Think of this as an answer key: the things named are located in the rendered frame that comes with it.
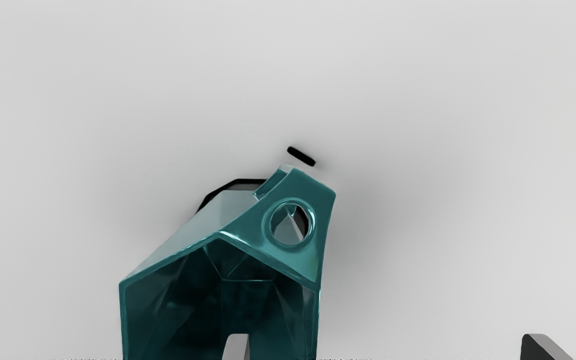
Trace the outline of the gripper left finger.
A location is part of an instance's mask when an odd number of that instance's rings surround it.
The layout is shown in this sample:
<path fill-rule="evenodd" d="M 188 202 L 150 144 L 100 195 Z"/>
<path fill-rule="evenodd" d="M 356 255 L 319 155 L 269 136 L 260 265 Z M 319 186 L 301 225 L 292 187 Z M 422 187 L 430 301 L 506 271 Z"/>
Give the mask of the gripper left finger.
<path fill-rule="evenodd" d="M 248 333 L 232 333 L 227 337 L 222 360 L 250 360 Z"/>

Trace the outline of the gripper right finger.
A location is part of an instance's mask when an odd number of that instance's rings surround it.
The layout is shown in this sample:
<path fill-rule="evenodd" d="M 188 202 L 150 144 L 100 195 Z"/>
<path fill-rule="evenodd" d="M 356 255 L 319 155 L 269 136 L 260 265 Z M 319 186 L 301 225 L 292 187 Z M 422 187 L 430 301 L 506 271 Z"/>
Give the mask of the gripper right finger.
<path fill-rule="evenodd" d="M 544 333 L 526 333 L 521 338 L 520 360 L 574 360 Z"/>

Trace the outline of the teal faceted mug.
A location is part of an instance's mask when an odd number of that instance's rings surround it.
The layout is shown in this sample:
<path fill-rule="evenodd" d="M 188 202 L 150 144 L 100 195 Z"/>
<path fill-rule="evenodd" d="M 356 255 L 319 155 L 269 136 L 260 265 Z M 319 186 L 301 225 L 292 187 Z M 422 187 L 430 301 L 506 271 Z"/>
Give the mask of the teal faceted mug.
<path fill-rule="evenodd" d="M 282 165 L 201 208 L 118 286 L 124 360 L 316 360 L 323 256 L 336 193 Z"/>

